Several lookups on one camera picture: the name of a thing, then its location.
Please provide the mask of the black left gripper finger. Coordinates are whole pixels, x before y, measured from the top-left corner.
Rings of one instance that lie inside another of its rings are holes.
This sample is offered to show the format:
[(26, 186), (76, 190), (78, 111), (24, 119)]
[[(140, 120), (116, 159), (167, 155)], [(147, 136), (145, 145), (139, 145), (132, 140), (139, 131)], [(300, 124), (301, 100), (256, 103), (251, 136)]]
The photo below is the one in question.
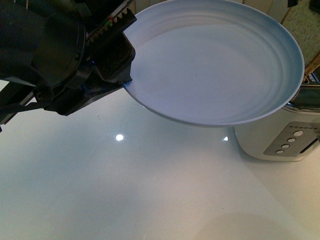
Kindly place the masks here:
[(111, 84), (126, 84), (132, 81), (131, 65), (136, 51), (126, 35), (121, 33), (111, 41), (96, 60), (96, 72)]

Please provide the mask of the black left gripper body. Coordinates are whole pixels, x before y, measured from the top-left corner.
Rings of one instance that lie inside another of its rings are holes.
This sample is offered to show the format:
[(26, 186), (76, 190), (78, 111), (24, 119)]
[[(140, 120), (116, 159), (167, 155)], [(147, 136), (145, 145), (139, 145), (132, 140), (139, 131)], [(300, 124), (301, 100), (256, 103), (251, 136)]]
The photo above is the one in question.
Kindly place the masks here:
[(129, 0), (3, 0), (0, 123), (43, 109), (68, 116), (132, 80)]

